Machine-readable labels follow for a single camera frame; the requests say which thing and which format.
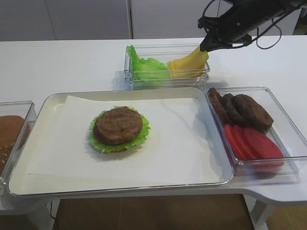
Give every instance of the food container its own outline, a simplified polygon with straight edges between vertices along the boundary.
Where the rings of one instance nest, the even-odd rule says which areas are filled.
[[[221,120],[210,104],[208,93],[206,93],[215,124],[220,132],[230,161],[234,166],[235,175],[297,174],[306,164],[307,142],[272,92],[265,87],[224,88],[217,89],[217,91],[222,96],[227,93],[233,95],[246,94],[261,104],[274,120],[272,127],[267,131],[266,135],[275,142],[284,155],[283,158],[276,159],[239,160],[226,139]]]
[[[180,45],[152,45],[152,46],[134,46],[140,58],[148,59],[155,58],[163,63],[186,57],[192,53],[199,44],[180,44]],[[208,72],[210,71],[208,63],[204,63],[204,69],[189,69],[189,70],[166,70],[166,71],[131,71],[132,61],[126,49],[125,58],[125,82],[130,89],[149,89],[149,88],[173,88],[173,87],[197,87],[203,89],[207,80]],[[165,75],[175,73],[177,76],[182,75],[183,78],[178,79],[154,79],[157,75]],[[187,74],[199,73],[196,78],[185,78]],[[137,75],[147,75],[148,80],[138,80]]]
[[[0,103],[0,116],[5,115],[21,116],[25,120],[25,122],[22,125],[19,135],[6,161],[5,167],[0,174],[0,197],[8,194],[7,183],[19,159],[27,136],[29,135],[29,128],[27,128],[27,126],[30,127],[31,131],[35,123],[36,114],[34,110],[34,103],[31,101]]]

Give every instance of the hamburger patty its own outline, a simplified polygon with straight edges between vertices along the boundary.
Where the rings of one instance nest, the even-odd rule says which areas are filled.
[[[269,129],[274,120],[268,112],[250,96],[239,94],[234,96],[233,103],[238,112],[259,131]]]
[[[226,110],[223,108],[223,105],[222,105],[223,98],[215,90],[215,88],[209,89],[209,99],[210,99],[210,102],[211,102],[215,112],[218,114],[220,119],[225,124],[233,125],[233,121],[229,118],[229,116],[227,115]]]
[[[119,145],[136,138],[142,128],[142,117],[138,112],[120,107],[97,118],[94,135],[103,144]]]
[[[229,118],[240,127],[250,127],[251,124],[237,111],[232,100],[234,96],[231,93],[223,96],[223,107]]]

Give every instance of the lettuce leaf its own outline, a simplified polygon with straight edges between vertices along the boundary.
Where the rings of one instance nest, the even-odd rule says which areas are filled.
[[[137,110],[132,108],[132,107],[128,107],[128,108],[137,112]],[[102,111],[97,117],[95,117],[93,119],[93,121],[91,122],[91,125],[90,125],[91,133],[89,135],[89,139],[90,139],[90,142],[92,143],[92,145],[97,150],[101,150],[104,153],[109,153],[111,151],[120,150],[122,148],[131,149],[133,146],[142,144],[146,140],[146,137],[148,136],[149,130],[150,130],[149,121],[141,114],[142,121],[143,121],[143,128],[142,128],[140,134],[135,139],[132,139],[132,140],[130,140],[130,141],[124,143],[124,144],[120,144],[120,145],[105,145],[105,144],[101,143],[99,140],[96,139],[96,137],[94,135],[94,126],[95,126],[95,122],[96,122],[97,118],[102,116],[105,112],[107,112],[107,110]]]
[[[158,61],[155,58],[140,58],[136,53],[134,46],[128,46],[127,51],[130,55],[132,72],[150,72],[150,71],[167,71],[166,73],[134,73],[134,78],[137,80],[146,79],[169,79],[168,67],[165,63]]]

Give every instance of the tray rim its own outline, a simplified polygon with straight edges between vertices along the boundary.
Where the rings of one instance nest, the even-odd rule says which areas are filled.
[[[206,102],[205,100],[205,92],[202,91],[201,89],[198,89],[196,87],[177,87],[177,88],[158,88],[158,89],[142,89],[142,90],[137,90],[137,91],[131,91],[131,90],[117,90],[117,91],[94,91],[94,92],[61,92],[61,93],[55,93],[50,95],[49,97],[47,97],[44,102],[43,105],[37,115],[37,119],[38,120],[40,118],[41,112],[43,111],[45,104],[49,101],[50,98],[58,96],[58,95],[71,95],[74,96],[74,94],[87,94],[87,93],[133,93],[133,92],[139,92],[139,91],[143,91],[143,92],[149,92],[149,91],[182,91],[182,90],[194,90],[194,91],[198,91],[199,93],[202,93],[204,96],[204,102]],[[207,188],[207,187],[215,187],[215,186],[219,186],[222,184],[225,184],[227,182],[229,182],[233,176],[234,176],[234,167],[229,159],[229,156],[227,155],[227,153],[225,153],[225,160],[229,161],[229,166],[231,168],[231,173],[229,178],[227,178],[226,180],[224,180],[223,182],[217,182],[217,183],[199,183],[199,184],[171,184],[171,185],[154,185],[154,186],[139,186],[139,187],[124,187],[124,188],[108,188],[108,189],[95,189],[95,190],[79,190],[79,191],[67,191],[67,192],[51,192],[51,193],[38,193],[38,194],[15,194],[11,191],[10,189],[10,182],[11,182],[11,178],[12,175],[14,173],[14,170],[17,166],[17,163],[19,161],[16,162],[14,170],[12,171],[10,178],[8,180],[8,190],[10,195],[15,196],[15,197],[51,197],[51,196],[56,196],[56,197],[60,197],[60,196],[67,196],[67,195],[72,195],[72,196],[83,196],[83,195],[88,195],[88,194],[104,194],[104,193],[116,193],[116,192],[139,192],[139,191],[149,191],[149,190],[166,190],[166,189],[176,189],[176,188],[185,188],[185,189],[191,189],[191,188]]]

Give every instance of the table leg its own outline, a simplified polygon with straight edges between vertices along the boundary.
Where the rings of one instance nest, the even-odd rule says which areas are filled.
[[[268,230],[266,221],[276,207],[265,204],[248,195],[244,195],[244,198],[255,230]]]
[[[57,215],[60,199],[52,201],[52,215]],[[50,202],[44,204],[37,210],[27,213],[28,219],[39,229],[39,230],[52,230],[54,220],[50,217]]]

